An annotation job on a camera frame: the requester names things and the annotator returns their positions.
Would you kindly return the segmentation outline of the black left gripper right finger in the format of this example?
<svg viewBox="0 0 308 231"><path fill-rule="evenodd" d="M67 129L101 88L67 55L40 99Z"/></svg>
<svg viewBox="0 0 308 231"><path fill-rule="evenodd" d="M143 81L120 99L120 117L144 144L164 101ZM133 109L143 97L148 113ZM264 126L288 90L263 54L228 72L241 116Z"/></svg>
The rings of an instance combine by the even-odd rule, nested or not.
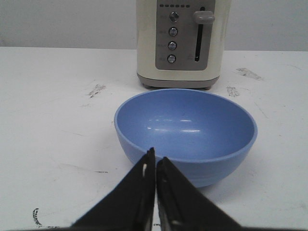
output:
<svg viewBox="0 0 308 231"><path fill-rule="evenodd" d="M239 231L241 225L203 196L166 157L156 166L163 231Z"/></svg>

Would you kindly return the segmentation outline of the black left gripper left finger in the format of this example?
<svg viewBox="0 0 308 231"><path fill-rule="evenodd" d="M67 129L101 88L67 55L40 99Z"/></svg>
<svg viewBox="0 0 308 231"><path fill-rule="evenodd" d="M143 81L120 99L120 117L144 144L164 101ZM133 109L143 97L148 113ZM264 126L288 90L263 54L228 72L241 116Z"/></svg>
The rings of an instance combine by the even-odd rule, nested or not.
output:
<svg viewBox="0 0 308 231"><path fill-rule="evenodd" d="M150 231L155 199L155 152L150 148L120 183L71 228L75 231Z"/></svg>

